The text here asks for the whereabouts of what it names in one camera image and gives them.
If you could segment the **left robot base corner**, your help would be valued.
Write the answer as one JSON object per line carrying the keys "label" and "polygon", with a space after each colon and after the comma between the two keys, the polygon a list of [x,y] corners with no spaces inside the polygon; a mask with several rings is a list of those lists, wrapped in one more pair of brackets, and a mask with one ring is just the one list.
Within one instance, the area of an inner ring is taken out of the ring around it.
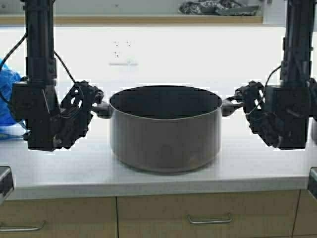
{"label": "left robot base corner", "polygon": [[0,167],[0,204],[14,191],[12,170],[9,166]]}

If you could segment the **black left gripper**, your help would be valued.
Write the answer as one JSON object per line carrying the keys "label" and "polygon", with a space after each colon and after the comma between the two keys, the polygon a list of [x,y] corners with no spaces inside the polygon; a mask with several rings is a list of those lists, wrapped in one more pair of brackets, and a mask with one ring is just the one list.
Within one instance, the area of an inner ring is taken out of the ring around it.
{"label": "black left gripper", "polygon": [[[13,84],[11,114],[16,121],[25,121],[28,132],[23,135],[30,150],[54,151],[70,149],[88,132],[93,104],[100,104],[104,92],[87,81],[75,82],[61,103],[53,85],[22,81]],[[71,117],[74,109],[81,109]]]}

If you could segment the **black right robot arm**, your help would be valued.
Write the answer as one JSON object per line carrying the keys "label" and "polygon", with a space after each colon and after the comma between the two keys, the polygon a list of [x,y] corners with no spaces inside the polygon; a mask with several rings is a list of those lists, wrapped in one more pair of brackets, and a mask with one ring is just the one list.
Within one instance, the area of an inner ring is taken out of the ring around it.
{"label": "black right robot arm", "polygon": [[287,1],[280,84],[251,81],[233,96],[252,133],[268,147],[304,149],[309,120],[317,118],[317,81],[311,77],[316,5],[315,0]]}

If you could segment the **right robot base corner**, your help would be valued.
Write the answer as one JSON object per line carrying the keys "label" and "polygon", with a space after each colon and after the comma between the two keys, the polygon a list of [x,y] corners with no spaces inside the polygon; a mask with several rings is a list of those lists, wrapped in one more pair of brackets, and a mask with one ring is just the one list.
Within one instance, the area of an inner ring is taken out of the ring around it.
{"label": "right robot base corner", "polygon": [[308,191],[316,199],[317,198],[317,168],[312,167],[310,169]]}

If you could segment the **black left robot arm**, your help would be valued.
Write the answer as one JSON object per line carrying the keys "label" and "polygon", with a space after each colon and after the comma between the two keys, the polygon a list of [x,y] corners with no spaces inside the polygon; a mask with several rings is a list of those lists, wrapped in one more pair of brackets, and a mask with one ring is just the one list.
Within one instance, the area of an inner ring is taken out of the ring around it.
{"label": "black left robot arm", "polygon": [[85,137],[94,104],[103,91],[87,81],[74,82],[64,99],[56,94],[53,1],[24,1],[27,38],[26,76],[12,86],[8,107],[14,119],[25,121],[23,139],[31,150],[70,149]]}

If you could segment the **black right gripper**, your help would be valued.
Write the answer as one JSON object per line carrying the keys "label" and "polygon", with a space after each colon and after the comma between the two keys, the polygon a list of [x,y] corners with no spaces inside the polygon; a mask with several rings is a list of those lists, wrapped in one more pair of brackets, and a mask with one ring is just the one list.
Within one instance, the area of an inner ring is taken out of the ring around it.
{"label": "black right gripper", "polygon": [[267,146],[280,150],[304,149],[309,125],[308,87],[265,87],[250,81],[235,90],[249,128]]}

